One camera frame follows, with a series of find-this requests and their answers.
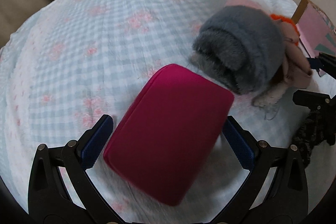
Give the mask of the blue gingham floral blanket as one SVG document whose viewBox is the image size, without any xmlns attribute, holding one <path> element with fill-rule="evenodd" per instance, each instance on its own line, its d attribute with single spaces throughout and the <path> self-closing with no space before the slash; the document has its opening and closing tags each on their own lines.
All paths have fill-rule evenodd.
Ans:
<svg viewBox="0 0 336 224">
<path fill-rule="evenodd" d="M 180 65 L 229 90 L 190 63 L 201 26 L 226 1 L 55 0 L 10 36 L 1 49 L 1 186 L 21 211 L 29 216 L 30 172 L 38 146 L 78 140 L 104 114 L 113 118 L 113 134 L 162 67 Z M 292 0 L 253 1 L 267 15 L 291 20 L 297 8 Z M 309 109 L 295 105 L 293 93 L 325 93 L 335 101 L 335 78 L 312 72 L 305 89 L 288 87 L 281 65 L 258 91 L 239 95 L 229 90 L 234 101 L 227 118 L 234 117 L 256 140 L 297 150 L 291 138 Z M 221 131 L 183 200 L 169 206 L 106 164 L 108 141 L 86 173 L 123 223 L 213 223 L 249 174 Z M 335 223 L 335 145 L 324 141 L 314 147 L 305 173 L 308 215 L 301 223 Z"/>
</svg>

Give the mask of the magenta velvet pouch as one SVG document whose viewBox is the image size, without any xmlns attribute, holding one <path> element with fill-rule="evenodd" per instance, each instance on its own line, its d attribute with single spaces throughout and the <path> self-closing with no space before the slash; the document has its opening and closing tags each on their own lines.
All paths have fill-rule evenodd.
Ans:
<svg viewBox="0 0 336 224">
<path fill-rule="evenodd" d="M 148 80 L 104 150 L 106 164 L 155 200 L 178 205 L 209 156 L 233 104 L 227 89 L 180 66 Z"/>
</svg>

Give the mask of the cardboard box with pink lining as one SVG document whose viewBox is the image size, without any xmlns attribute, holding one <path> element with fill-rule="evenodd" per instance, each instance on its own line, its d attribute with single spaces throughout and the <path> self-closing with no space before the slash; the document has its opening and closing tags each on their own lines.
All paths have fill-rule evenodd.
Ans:
<svg viewBox="0 0 336 224">
<path fill-rule="evenodd" d="M 335 25 L 311 0 L 301 0 L 292 16 L 299 30 L 299 45 L 307 57 L 319 53 L 335 56 Z"/>
</svg>

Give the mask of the dusty pink printed scarf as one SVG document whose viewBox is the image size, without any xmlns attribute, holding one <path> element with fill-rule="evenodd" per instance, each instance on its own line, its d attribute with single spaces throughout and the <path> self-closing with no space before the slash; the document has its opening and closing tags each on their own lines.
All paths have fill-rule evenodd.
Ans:
<svg viewBox="0 0 336 224">
<path fill-rule="evenodd" d="M 285 56 L 282 62 L 284 82 L 288 87 L 307 88 L 313 75 L 309 62 L 299 46 L 285 41 L 285 38 L 284 46 Z"/>
</svg>

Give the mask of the pink fluffy plush item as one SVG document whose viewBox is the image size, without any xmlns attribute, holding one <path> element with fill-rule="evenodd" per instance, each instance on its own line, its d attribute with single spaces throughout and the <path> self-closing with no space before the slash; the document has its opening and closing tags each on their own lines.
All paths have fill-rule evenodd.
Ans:
<svg viewBox="0 0 336 224">
<path fill-rule="evenodd" d="M 244 6 L 258 10 L 262 9 L 260 4 L 253 0 L 228 0 L 226 1 L 225 6 Z"/>
</svg>

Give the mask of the orange pompom with green leaves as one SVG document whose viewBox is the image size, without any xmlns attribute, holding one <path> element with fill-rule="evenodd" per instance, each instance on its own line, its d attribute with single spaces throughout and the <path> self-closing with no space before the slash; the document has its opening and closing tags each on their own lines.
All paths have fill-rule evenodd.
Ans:
<svg viewBox="0 0 336 224">
<path fill-rule="evenodd" d="M 298 46 L 300 34 L 294 21 L 283 15 L 270 14 L 270 17 L 281 28 L 285 41 Z"/>
</svg>

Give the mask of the grey fluffy fur item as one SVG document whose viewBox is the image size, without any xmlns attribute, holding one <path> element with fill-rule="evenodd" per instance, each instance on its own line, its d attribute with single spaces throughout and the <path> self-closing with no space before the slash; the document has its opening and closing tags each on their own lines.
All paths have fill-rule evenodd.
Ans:
<svg viewBox="0 0 336 224">
<path fill-rule="evenodd" d="M 260 9 L 226 6 L 201 26 L 190 63 L 232 92 L 258 91 L 282 65 L 284 34 Z"/>
</svg>

